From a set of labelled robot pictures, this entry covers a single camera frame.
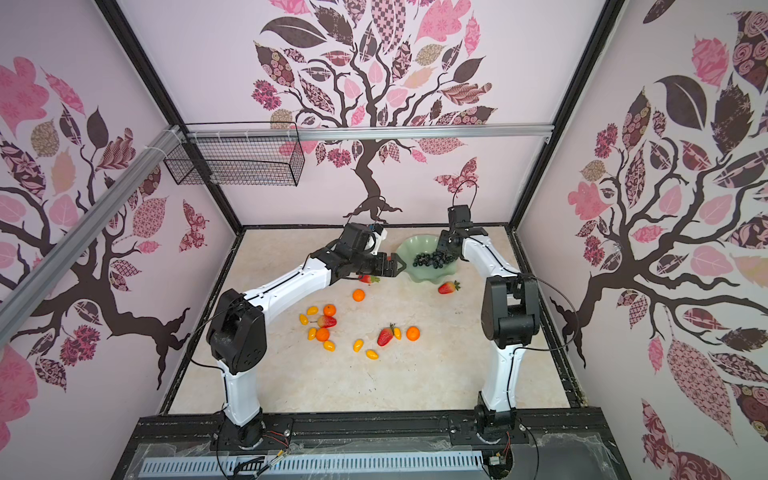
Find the light green wavy fruit bowl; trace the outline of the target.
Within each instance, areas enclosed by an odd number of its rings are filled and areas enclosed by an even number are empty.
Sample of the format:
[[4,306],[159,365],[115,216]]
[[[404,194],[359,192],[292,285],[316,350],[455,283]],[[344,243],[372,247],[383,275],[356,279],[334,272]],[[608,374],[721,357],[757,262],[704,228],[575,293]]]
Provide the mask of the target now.
[[457,273],[457,259],[439,253],[437,247],[438,237],[427,234],[412,236],[399,245],[396,253],[406,263],[405,273],[412,282],[439,285]]

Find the dark fake grape bunch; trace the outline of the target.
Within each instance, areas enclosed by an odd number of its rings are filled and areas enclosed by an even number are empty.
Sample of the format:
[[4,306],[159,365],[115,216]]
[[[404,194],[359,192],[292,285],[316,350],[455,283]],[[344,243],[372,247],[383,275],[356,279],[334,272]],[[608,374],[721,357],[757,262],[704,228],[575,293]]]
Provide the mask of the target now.
[[414,268],[442,269],[456,261],[456,257],[442,251],[418,253],[412,261]]

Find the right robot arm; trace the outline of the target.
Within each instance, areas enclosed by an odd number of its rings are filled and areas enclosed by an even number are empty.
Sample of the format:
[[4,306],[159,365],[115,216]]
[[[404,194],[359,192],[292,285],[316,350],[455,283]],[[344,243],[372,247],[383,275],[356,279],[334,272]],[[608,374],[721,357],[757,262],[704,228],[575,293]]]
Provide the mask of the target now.
[[540,329],[538,286],[495,248],[481,228],[441,232],[437,250],[470,263],[484,279],[480,323],[490,342],[489,373],[474,407],[480,436],[517,426],[517,382],[525,353]]

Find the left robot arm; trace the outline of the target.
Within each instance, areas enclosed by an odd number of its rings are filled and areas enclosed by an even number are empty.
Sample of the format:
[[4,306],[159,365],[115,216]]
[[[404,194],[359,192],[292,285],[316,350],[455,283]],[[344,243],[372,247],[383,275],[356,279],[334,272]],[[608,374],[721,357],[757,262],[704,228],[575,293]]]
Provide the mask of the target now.
[[237,448],[251,450],[266,436],[257,365],[268,352],[270,325],[306,297],[341,280],[395,278],[404,272],[406,263],[398,254],[381,250],[386,237],[381,224],[349,223],[338,238],[279,278],[245,292],[229,289],[221,294],[206,342],[223,381],[223,432]]

